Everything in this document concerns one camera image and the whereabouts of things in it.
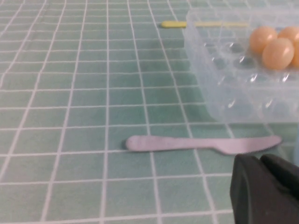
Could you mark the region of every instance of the yellow stick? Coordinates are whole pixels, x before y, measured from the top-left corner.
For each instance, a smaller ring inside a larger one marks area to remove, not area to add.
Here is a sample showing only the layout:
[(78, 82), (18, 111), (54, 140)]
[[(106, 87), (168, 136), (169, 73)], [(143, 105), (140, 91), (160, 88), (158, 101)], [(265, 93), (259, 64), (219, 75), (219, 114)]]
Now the yellow stick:
[[(187, 22), (184, 21), (164, 21), (161, 23), (163, 28), (186, 28)], [(196, 22), (197, 27), (246, 27), (247, 23), (244, 22)]]

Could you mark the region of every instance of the brown egg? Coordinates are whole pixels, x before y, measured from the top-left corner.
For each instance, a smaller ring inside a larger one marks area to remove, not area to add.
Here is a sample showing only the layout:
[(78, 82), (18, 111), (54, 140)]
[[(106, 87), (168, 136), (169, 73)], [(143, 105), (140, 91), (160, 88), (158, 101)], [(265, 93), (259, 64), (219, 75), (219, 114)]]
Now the brown egg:
[(274, 28), (267, 26), (259, 27), (250, 35), (250, 49), (257, 54), (261, 54), (267, 44), (274, 39), (277, 39), (277, 32)]
[(294, 44), (294, 57), (292, 60), (292, 66), (295, 68), (299, 68), (299, 42)]
[(292, 42), (299, 41), (299, 27), (286, 27), (278, 34), (279, 38), (288, 38)]
[(294, 46), (289, 39), (272, 40), (263, 50), (263, 64), (272, 70), (285, 69), (294, 57)]

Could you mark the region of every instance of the black object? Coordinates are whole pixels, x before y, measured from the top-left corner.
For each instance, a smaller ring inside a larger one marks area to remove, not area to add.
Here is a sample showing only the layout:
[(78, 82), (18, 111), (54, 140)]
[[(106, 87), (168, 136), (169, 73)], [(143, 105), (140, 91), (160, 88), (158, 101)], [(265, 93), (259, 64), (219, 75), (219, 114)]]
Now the black object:
[(299, 167), (272, 154), (238, 154), (230, 198), (235, 224), (299, 224)]

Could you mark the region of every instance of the egg carton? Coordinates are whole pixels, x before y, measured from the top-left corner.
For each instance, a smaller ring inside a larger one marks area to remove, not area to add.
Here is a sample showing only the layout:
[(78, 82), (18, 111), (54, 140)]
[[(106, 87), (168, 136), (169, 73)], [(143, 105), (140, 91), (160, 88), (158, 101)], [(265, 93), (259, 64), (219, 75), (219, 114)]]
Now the egg carton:
[[(254, 29), (271, 26), (279, 32), (299, 26), (299, 11), (191, 9), (186, 20), (186, 54), (214, 119), (224, 123), (299, 121), (299, 70), (268, 70), (261, 57), (249, 50)], [(205, 21), (247, 26), (196, 26)]]

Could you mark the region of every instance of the plastic container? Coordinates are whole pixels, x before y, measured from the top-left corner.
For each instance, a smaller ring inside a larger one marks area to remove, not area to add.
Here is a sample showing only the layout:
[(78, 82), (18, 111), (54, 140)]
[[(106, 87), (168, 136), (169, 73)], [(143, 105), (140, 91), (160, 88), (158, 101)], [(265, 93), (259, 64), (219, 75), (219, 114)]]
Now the plastic container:
[[(191, 9), (186, 20), (185, 50), (213, 118), (224, 123), (299, 121), (299, 70), (268, 70), (249, 50), (255, 28), (298, 26), (299, 11)], [(196, 27), (198, 21), (248, 26)]]

